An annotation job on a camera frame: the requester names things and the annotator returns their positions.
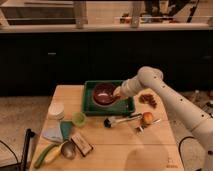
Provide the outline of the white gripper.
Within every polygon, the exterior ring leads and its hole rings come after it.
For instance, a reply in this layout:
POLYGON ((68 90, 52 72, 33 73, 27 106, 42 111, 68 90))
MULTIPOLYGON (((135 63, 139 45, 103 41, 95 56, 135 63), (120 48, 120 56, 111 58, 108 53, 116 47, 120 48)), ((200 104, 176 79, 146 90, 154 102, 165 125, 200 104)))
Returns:
POLYGON ((137 94, 137 86, 134 80, 128 79, 124 81, 120 86, 115 88, 113 91, 113 97, 114 98, 121 98, 121 95, 123 98, 133 97, 137 94))

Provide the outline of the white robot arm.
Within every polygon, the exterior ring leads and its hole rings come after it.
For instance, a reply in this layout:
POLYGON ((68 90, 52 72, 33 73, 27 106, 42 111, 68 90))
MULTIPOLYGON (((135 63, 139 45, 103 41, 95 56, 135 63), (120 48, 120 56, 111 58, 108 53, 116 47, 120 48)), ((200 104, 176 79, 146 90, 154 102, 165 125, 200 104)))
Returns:
POLYGON ((118 86, 113 95, 126 99, 150 88, 179 115, 184 126, 193 134, 205 150, 202 171, 213 171, 213 118, 194 105, 163 81, 161 70, 149 66, 141 67, 137 74, 118 86))

